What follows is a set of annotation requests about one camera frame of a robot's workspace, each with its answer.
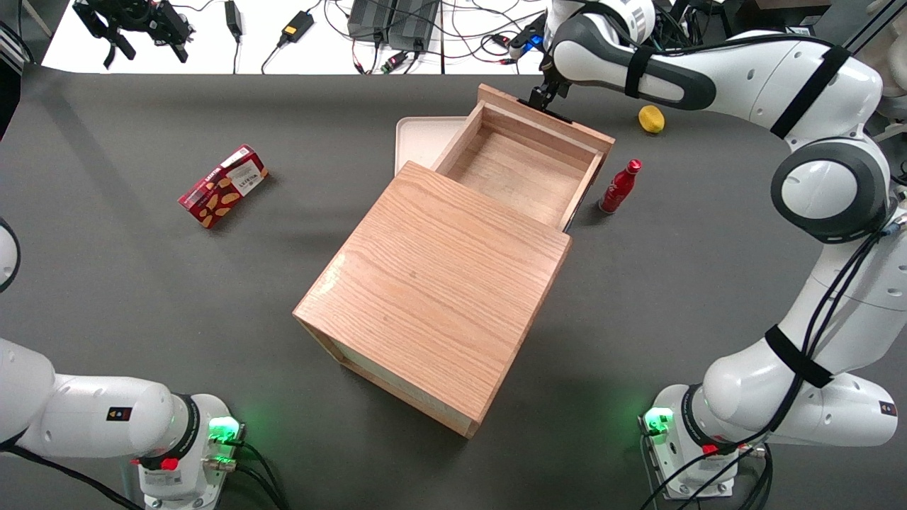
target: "green led light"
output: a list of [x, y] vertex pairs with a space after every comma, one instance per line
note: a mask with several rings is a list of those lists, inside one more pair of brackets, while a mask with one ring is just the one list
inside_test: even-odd
[[643, 420], [653, 436], [660, 436], [668, 432], [668, 425], [674, 421], [674, 411], [667, 407], [653, 407], [646, 413]]
[[208, 422], [208, 437], [218, 441], [232, 441], [239, 437], [239, 422], [233, 417], [212, 418]]

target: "wooden drawer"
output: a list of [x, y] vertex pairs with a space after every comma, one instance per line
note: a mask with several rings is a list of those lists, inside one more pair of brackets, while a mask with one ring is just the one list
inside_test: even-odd
[[294, 317], [340, 364], [472, 437], [612, 144], [481, 87], [436, 172], [404, 165]]
[[567, 230], [614, 140], [487, 85], [433, 170], [558, 230]]

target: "red snack box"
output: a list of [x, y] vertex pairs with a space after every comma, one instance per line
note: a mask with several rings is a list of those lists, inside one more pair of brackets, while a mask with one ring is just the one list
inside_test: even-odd
[[268, 169], [261, 164], [261, 159], [251, 147], [243, 144], [186, 191], [180, 197], [180, 205], [202, 227], [210, 229], [267, 176]]

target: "red aluminum bottle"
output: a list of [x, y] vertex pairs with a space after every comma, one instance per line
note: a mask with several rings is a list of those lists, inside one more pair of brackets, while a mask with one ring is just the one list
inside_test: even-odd
[[627, 168], [614, 176], [614, 180], [611, 181], [611, 185], [605, 191], [605, 196], [601, 197], [599, 201], [599, 209], [602, 212], [613, 214], [618, 209], [620, 203], [633, 191], [633, 184], [636, 184], [636, 174], [640, 170], [642, 170], [642, 162], [640, 160], [630, 160], [627, 163]]

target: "white tray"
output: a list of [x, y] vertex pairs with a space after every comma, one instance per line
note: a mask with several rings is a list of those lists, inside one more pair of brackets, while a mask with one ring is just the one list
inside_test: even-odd
[[394, 175], [406, 162], [432, 168], [466, 117], [404, 117], [397, 123]]

